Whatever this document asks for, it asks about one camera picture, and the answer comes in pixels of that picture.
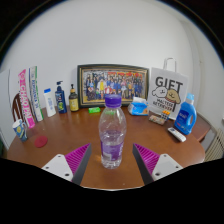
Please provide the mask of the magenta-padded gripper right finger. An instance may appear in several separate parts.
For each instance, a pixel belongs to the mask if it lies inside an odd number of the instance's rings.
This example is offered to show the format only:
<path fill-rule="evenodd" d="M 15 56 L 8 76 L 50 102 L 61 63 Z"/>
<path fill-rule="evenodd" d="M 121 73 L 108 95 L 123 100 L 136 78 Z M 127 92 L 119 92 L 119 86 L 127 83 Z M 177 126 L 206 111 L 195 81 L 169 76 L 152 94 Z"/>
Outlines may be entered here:
<path fill-rule="evenodd" d="M 136 143 L 133 144 L 133 155 L 145 185 L 182 169 L 168 154 L 159 155 Z"/>

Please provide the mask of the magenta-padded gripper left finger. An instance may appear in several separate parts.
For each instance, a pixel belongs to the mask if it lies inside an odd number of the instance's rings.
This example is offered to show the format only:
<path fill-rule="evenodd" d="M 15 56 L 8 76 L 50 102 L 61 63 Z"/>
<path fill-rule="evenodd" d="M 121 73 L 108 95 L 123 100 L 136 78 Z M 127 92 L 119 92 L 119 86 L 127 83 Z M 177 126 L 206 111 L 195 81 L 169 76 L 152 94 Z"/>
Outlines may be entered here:
<path fill-rule="evenodd" d="M 42 169 L 80 185 L 91 153 L 91 144 L 88 143 L 66 155 L 57 154 Z"/>

